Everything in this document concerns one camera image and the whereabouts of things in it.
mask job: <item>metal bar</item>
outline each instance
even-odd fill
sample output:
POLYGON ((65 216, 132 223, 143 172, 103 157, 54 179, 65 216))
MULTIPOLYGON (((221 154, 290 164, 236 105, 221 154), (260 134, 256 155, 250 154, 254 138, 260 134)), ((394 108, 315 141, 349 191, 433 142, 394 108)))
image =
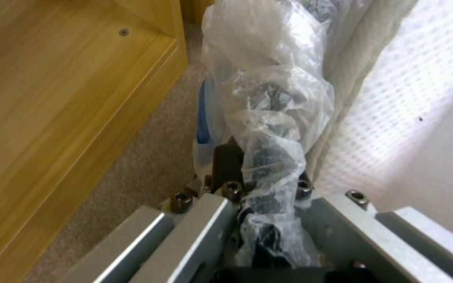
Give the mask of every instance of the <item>metal bar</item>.
POLYGON ((343 195, 316 199, 298 213, 316 246, 338 269, 359 261, 381 282, 453 282, 343 195))
POLYGON ((142 206, 82 258, 61 282, 127 282, 173 227, 171 218, 142 206))
POLYGON ((453 276, 453 233, 413 208, 376 215, 385 227, 453 276))
POLYGON ((235 215, 225 198, 203 195, 131 282, 190 282, 207 276, 221 257, 235 215))

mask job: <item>beige carpet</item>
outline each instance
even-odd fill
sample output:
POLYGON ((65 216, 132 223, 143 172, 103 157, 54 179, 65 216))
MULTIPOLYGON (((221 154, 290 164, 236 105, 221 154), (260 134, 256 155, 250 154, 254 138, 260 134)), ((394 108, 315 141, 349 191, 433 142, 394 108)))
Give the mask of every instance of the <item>beige carpet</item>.
POLYGON ((139 206, 157 206, 193 178, 196 99, 205 69, 199 62, 200 27, 187 25, 185 31, 188 70, 24 282, 61 278, 139 206))

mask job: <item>wooden panel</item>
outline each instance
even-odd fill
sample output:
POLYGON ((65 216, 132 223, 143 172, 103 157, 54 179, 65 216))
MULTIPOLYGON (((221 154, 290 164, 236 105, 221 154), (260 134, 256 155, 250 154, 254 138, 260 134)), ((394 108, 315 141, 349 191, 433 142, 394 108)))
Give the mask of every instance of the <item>wooden panel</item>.
POLYGON ((179 0, 113 0, 142 20, 173 36, 178 41, 178 49, 183 52, 183 64, 188 64, 185 35, 179 0))
POLYGON ((0 281, 25 275, 162 100, 181 41, 110 0, 0 0, 0 281))
MULTIPOLYGON (((176 48, 170 50, 174 50, 172 56, 161 64, 151 80, 143 83, 144 88, 138 88, 133 93, 13 240, 12 245, 2 253, 0 271, 5 270, 16 278, 23 278, 59 229, 67 223, 74 209, 88 197, 90 191, 79 188, 94 186, 104 175, 106 168, 98 164, 112 163, 126 148, 159 104, 162 94, 167 93, 179 78, 176 70, 183 68, 181 59, 176 48), (50 221, 50 215, 54 215, 53 221, 50 221)), ((11 278, 14 277, 0 272, 0 282, 11 278)))
POLYGON ((202 25, 205 9, 214 4, 214 0, 181 0, 181 11, 185 21, 202 25))

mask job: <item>plastic bag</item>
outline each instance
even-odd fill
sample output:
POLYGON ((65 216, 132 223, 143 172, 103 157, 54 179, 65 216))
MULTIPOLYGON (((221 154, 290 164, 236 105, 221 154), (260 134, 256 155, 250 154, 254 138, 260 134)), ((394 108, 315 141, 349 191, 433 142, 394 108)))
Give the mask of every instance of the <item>plastic bag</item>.
POLYGON ((315 15, 295 0, 217 0, 204 16, 211 143, 234 136, 244 151, 244 182, 255 184, 242 204, 253 213, 241 224, 241 265, 250 264, 256 245, 293 266, 317 264, 295 196, 304 154, 333 112, 322 64, 327 31, 345 5, 310 7, 315 15), (277 244, 264 241, 267 229, 279 233, 277 244))
POLYGON ((310 266, 319 262, 319 254, 313 245, 310 235, 302 227, 300 219, 291 213, 275 215, 248 215, 241 225, 241 234, 248 239, 258 238, 258 242, 248 241, 238 251, 238 265, 251 266, 256 245, 270 246, 268 252, 272 256, 289 259, 292 266, 310 266), (281 238, 277 243, 258 238, 266 235, 263 231, 268 225, 273 225, 279 231, 281 238))

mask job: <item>white wall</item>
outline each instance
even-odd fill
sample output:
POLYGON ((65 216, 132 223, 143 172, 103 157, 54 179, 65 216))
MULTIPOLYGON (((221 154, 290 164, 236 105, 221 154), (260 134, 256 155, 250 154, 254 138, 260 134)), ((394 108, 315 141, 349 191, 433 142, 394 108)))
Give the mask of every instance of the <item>white wall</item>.
POLYGON ((453 106, 375 205, 413 206, 453 232, 453 106))

